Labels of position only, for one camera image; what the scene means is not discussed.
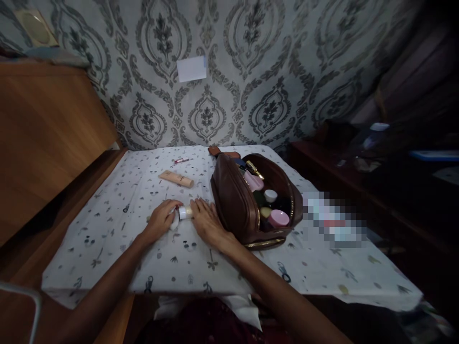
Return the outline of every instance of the wall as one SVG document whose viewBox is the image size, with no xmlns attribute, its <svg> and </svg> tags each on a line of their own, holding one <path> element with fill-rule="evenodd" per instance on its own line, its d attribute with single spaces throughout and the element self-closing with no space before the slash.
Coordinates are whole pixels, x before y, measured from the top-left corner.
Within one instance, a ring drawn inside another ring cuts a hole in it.
<svg viewBox="0 0 459 344">
<path fill-rule="evenodd" d="M 345 117 L 396 58 L 421 1 L 0 0 L 0 42 L 31 42 L 37 8 L 91 79 L 125 144 L 285 144 Z M 205 55 L 207 79 L 176 60 Z"/>
</svg>

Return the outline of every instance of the pink jar lid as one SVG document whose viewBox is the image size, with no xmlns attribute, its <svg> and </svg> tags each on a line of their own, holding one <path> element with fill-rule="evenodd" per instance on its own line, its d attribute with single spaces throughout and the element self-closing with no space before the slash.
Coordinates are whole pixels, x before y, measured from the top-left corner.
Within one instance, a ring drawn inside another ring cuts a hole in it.
<svg viewBox="0 0 459 344">
<path fill-rule="evenodd" d="M 274 209 L 271 211 L 268 221 L 273 227 L 285 227 L 290 222 L 290 218 L 283 211 Z"/>
</svg>

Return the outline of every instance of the beige cosmetic tube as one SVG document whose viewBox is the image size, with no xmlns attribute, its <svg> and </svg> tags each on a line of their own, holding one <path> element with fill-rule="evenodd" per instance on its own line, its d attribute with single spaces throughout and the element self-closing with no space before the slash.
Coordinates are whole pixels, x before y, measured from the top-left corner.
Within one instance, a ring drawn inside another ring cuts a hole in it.
<svg viewBox="0 0 459 344">
<path fill-rule="evenodd" d="M 186 178 L 180 174 L 171 172 L 169 170 L 164 171 L 158 177 L 166 179 L 170 182 L 177 183 L 187 188 L 192 188 L 195 183 L 192 179 Z"/>
</svg>

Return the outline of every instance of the dark red clothing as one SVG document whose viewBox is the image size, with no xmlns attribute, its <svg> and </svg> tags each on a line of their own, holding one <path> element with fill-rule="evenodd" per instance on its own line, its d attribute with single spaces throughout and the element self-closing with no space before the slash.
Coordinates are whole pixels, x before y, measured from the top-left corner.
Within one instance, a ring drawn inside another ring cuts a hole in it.
<svg viewBox="0 0 459 344">
<path fill-rule="evenodd" d="M 135 344 L 265 343 L 263 332 L 238 319 L 220 299 L 190 302 L 174 319 L 151 320 Z"/>
</svg>

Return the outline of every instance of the printed tablecloth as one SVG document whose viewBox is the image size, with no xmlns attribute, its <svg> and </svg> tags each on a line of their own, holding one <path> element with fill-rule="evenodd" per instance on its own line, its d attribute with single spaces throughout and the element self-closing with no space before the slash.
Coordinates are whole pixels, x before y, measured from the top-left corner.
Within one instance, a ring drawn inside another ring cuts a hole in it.
<svg viewBox="0 0 459 344">
<path fill-rule="evenodd" d="M 317 189 L 263 145 L 222 147 L 241 156 L 260 153 L 277 163 L 300 192 Z M 173 160 L 190 160 L 174 165 Z M 172 147 L 128 151 L 110 176 L 70 224 L 53 260 L 43 273 L 42 290 L 74 308 L 146 226 L 146 218 L 163 200 L 189 204 L 213 201 L 210 177 L 216 159 L 207 147 Z M 172 170 L 195 181 L 191 189 L 158 178 Z M 304 241 L 306 220 L 280 247 L 254 254 L 301 294 L 332 295 L 344 302 L 413 309 L 421 291 L 371 242 L 362 248 L 328 248 Z M 249 294 L 251 285 L 229 260 L 210 249 L 191 221 L 181 221 L 142 259 L 130 284 L 134 293 Z"/>
</svg>

